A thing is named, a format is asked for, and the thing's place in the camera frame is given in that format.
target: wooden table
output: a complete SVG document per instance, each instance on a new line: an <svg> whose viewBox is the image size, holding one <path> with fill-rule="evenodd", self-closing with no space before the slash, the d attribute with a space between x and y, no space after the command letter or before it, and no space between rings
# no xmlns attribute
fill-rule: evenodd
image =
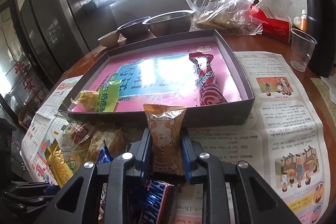
<svg viewBox="0 0 336 224"><path fill-rule="evenodd" d="M274 52L281 54L289 64L291 55L290 44L286 44L285 42L282 42L280 40L277 40L275 38L266 35L254 35L254 36L223 35L223 37L234 52L235 51ZM135 43L150 38L154 38L154 36L150 32L148 32L148 35L144 37L140 37L138 39L133 40L121 37L117 45L111 48L107 48L107 50L122 47L124 45L128 45L131 43ZM105 53L105 51L106 51L105 47L98 46L96 49L88 53L85 57L79 60L70 70L66 71L62 75L62 78L55 85L54 88L56 88L59 85L59 83L64 79L83 75L95 63L95 61L98 60L98 58L102 56L103 53ZM305 72L299 72L295 69L293 69L293 71L300 80L300 82L302 83L303 87L305 88L310 101L312 102L318 116L320 117L323 123L324 140L328 149L330 174L331 174L331 191L330 191L329 207L330 209L332 209L336 207L336 200L334 202L334 198L336 195L336 141L335 141L336 127L322 96L320 95L314 83L310 80L310 78L314 77L317 78L317 76L309 68L307 68ZM329 213L328 211L323 215L322 219L328 215Z"/></svg>

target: silver screw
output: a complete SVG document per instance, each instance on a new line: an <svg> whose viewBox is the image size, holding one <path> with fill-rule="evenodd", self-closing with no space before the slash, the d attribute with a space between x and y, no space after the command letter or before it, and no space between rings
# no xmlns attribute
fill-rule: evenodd
<svg viewBox="0 0 336 224"><path fill-rule="evenodd" d="M240 168L248 168L249 167L249 164L246 162L246 161L240 161L239 163L238 163L238 166L240 167Z"/></svg>
<svg viewBox="0 0 336 224"><path fill-rule="evenodd" d="M210 154L207 153L207 152L202 152L202 153L200 153L199 157L201 159L208 159L208 158L210 158Z"/></svg>
<svg viewBox="0 0 336 224"><path fill-rule="evenodd" d="M86 163L84 163L84 168L86 169L90 169L94 166L95 164L92 161L87 161Z"/></svg>
<svg viewBox="0 0 336 224"><path fill-rule="evenodd" d="M129 160L133 157L133 154L130 152L126 152L126 153L123 153L122 157L124 160Z"/></svg>

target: red candy in clear wrapper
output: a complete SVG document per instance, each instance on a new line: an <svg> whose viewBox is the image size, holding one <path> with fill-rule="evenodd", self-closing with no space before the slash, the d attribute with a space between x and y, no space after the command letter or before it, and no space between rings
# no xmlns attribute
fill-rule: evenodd
<svg viewBox="0 0 336 224"><path fill-rule="evenodd" d="M201 106L226 103L215 74L210 66L212 54L194 52L189 54L189 59L196 65L199 79L199 103Z"/></svg>

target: stainless steel bowl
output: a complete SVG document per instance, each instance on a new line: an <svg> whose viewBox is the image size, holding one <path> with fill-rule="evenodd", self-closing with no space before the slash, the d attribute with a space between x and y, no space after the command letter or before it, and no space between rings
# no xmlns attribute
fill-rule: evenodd
<svg viewBox="0 0 336 224"><path fill-rule="evenodd" d="M149 18L150 17L143 17L133 20L124 25L121 25L117 30L119 30L121 34L127 39L140 37L148 32L148 26L143 25L142 22Z"/></svg>
<svg viewBox="0 0 336 224"><path fill-rule="evenodd" d="M145 20L142 25L149 26L149 30L156 37L189 32L193 13L192 10L165 13Z"/></svg>

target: clear plastic cup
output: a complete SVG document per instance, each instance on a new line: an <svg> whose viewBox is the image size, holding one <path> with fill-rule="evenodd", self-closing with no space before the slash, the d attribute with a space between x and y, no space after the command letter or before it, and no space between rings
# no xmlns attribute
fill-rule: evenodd
<svg viewBox="0 0 336 224"><path fill-rule="evenodd" d="M305 71L317 41L301 30L291 29L291 32L291 65L298 71Z"/></svg>

